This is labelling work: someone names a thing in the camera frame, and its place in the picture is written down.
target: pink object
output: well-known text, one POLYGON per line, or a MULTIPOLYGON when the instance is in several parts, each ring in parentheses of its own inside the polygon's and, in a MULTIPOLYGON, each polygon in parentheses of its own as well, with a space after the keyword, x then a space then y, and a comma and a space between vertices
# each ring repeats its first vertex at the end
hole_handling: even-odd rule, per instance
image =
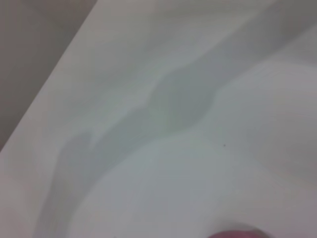
POLYGON ((263 232, 258 230, 252 231, 225 231, 214 234, 209 238, 267 238, 263 232))

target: white surface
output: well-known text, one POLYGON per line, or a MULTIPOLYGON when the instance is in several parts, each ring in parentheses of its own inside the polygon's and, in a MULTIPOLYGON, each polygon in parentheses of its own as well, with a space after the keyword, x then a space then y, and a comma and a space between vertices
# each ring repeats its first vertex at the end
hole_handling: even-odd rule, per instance
POLYGON ((206 238, 235 223, 316 236, 317 68, 304 49, 316 28, 216 88, 202 119, 183 128, 174 111, 161 113, 178 98, 164 97, 173 94, 160 82, 196 69, 264 6, 189 14, 172 3, 97 3, 1 152, 1 237, 206 238), (154 119, 141 120, 147 113, 154 119), (123 159, 110 170, 92 158, 123 159), (38 231, 47 195, 53 206, 38 231))
POLYGON ((73 35, 20 0, 0 2, 0 149, 73 35))

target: gray wall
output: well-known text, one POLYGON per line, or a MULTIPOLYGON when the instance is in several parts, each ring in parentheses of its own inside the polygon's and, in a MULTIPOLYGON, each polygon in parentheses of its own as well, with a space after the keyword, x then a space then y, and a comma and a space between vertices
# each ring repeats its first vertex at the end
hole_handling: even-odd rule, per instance
POLYGON ((77 32, 96 0, 22 0, 59 26, 77 32))
POLYGON ((20 0, 0 1, 0 149, 72 37, 20 0))

